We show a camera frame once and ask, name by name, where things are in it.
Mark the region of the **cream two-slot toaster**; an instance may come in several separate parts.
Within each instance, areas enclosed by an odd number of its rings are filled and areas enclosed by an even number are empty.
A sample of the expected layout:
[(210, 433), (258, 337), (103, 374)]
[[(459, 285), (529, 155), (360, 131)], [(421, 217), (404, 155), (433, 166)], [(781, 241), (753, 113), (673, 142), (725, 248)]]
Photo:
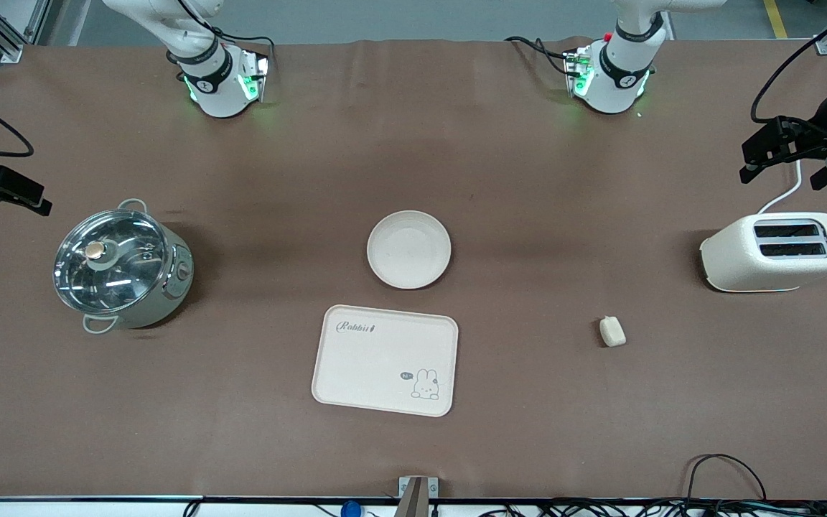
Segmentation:
[(699, 248), (706, 281), (721, 292), (790, 292), (827, 277), (827, 213), (748, 215)]

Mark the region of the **pale green electric pot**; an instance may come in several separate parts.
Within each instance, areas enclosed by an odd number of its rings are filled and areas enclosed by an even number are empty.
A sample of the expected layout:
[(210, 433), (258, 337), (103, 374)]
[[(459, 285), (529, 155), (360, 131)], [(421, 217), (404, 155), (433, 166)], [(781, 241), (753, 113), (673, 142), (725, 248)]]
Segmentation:
[(144, 300), (135, 302), (131, 307), (107, 315), (90, 315), (73, 309), (82, 315), (83, 329), (95, 336), (119, 328), (141, 328), (161, 322), (184, 301), (195, 275), (194, 256), (190, 246), (177, 233), (155, 219), (143, 200), (131, 197), (119, 203), (115, 209), (117, 208), (140, 210), (158, 222), (167, 236), (167, 265), (158, 284)]

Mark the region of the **metal table edge bracket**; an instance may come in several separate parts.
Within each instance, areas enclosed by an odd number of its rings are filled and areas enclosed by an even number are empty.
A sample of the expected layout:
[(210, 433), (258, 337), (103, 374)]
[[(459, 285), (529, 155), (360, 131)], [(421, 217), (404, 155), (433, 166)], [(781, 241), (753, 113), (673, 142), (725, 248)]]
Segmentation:
[(438, 477), (400, 477), (398, 488), (399, 503), (393, 517), (439, 517)]

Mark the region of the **round cream plate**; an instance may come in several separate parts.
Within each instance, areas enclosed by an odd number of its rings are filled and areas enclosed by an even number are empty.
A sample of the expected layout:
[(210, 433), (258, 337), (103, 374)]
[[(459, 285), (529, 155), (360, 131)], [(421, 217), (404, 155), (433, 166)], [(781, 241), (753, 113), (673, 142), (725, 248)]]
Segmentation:
[(371, 271), (388, 286), (419, 290), (445, 274), (451, 262), (449, 231), (420, 210), (399, 210), (380, 220), (368, 236), (365, 256)]

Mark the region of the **glass pot lid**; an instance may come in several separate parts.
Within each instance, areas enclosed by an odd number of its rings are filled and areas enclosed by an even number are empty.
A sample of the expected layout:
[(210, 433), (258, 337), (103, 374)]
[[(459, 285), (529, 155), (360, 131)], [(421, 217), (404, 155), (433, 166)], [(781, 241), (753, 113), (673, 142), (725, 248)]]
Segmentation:
[(53, 284), (63, 304), (107, 315), (144, 300), (167, 265), (167, 236), (140, 210), (117, 208), (89, 216), (60, 242)]

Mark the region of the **cream rabbit print tray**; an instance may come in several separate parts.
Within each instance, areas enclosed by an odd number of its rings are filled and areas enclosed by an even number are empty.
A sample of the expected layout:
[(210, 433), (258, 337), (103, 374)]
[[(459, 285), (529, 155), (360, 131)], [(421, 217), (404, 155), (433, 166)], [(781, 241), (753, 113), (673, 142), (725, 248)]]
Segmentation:
[(441, 418), (453, 405), (457, 322), (339, 304), (324, 314), (311, 392), (321, 404)]

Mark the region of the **small cream bun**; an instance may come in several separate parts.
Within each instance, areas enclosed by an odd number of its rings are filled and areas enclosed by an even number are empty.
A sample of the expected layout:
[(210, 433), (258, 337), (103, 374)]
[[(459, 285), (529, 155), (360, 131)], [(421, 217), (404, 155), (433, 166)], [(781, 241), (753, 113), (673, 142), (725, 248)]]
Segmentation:
[(624, 328), (614, 315), (607, 315), (599, 321), (599, 334), (607, 348), (616, 348), (627, 343)]

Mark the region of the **brown table cover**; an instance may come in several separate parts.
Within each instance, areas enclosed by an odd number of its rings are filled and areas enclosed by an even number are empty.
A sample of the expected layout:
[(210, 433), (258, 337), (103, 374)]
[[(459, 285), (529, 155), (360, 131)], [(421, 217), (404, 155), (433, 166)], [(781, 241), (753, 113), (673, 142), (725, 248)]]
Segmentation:
[[(513, 44), (282, 45), (271, 103), (232, 120), (160, 48), (27, 49), (0, 116), (53, 209), (0, 204), (0, 496), (380, 496), (421, 473), (449, 496), (668, 497), (719, 452), (771, 498), (827, 498), (827, 278), (723, 294), (698, 256), (790, 184), (739, 182), (739, 147), (797, 48), (666, 43), (635, 110), (601, 116)], [(190, 246), (193, 283), (161, 322), (95, 336), (55, 254), (131, 197)], [(827, 212), (827, 189), (780, 208)], [(368, 265), (399, 210), (450, 234), (426, 288)], [(313, 399), (339, 304), (455, 320), (449, 413)]]

